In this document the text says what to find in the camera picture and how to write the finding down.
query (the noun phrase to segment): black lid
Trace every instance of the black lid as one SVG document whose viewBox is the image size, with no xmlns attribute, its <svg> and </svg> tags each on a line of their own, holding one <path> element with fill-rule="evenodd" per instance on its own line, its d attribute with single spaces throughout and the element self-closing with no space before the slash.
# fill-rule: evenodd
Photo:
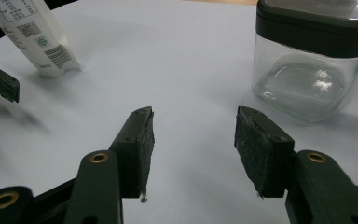
<svg viewBox="0 0 358 224">
<path fill-rule="evenodd" d="M 358 57 L 358 0 L 259 0 L 257 33 L 334 58 Z"/>
</svg>

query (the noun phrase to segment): barcode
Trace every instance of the barcode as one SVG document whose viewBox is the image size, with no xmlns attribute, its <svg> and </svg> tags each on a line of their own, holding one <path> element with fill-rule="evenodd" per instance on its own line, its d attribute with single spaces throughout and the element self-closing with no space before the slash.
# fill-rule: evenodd
<svg viewBox="0 0 358 224">
<path fill-rule="evenodd" d="M 46 50 L 45 53 L 58 68 L 62 68 L 66 62 L 72 61 L 71 56 L 68 52 L 66 52 L 63 45 L 59 45 L 54 49 Z"/>
<path fill-rule="evenodd" d="M 41 32 L 33 21 L 17 27 L 25 37 L 39 35 Z"/>
</svg>

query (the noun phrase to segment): white surface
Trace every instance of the white surface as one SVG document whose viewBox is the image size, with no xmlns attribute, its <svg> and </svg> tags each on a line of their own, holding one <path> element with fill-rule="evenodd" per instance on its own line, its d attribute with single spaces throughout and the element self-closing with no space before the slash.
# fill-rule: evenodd
<svg viewBox="0 0 358 224">
<path fill-rule="evenodd" d="M 147 203 L 124 199 L 125 223 L 289 223 L 284 199 L 257 197 L 234 148 L 238 105 L 336 159 L 358 185 L 358 92 L 333 119 L 303 124 L 251 91 L 255 7 L 167 0 L 80 0 L 54 11 L 82 72 L 41 78 L 6 38 L 0 68 L 21 102 L 0 99 L 0 188 L 34 195 L 76 176 L 131 111 L 152 105 L 156 145 Z"/>
</svg>

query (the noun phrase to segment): glass jar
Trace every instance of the glass jar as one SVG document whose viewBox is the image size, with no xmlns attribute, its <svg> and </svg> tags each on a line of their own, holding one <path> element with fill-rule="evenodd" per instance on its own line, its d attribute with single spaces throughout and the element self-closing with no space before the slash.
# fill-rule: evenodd
<svg viewBox="0 0 358 224">
<path fill-rule="evenodd" d="M 358 84 L 358 0 L 259 0 L 254 93 L 298 119 L 322 121 Z"/>
</svg>

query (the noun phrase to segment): tabletop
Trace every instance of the tabletop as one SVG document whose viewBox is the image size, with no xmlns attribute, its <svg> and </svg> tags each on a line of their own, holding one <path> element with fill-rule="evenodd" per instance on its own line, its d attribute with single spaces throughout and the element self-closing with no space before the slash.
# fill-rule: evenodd
<svg viewBox="0 0 358 224">
<path fill-rule="evenodd" d="M 39 195 L 108 149 L 130 112 L 153 106 L 148 201 L 124 199 L 125 223 L 289 223 L 284 199 L 261 199 L 234 147 L 239 105 L 335 158 L 358 185 L 358 90 L 340 113 L 308 124 L 251 90 L 255 6 L 179 0 L 79 0 L 53 10 L 81 71 L 42 78 L 0 39 L 0 69 L 21 84 L 0 98 L 0 188 Z"/>
</svg>

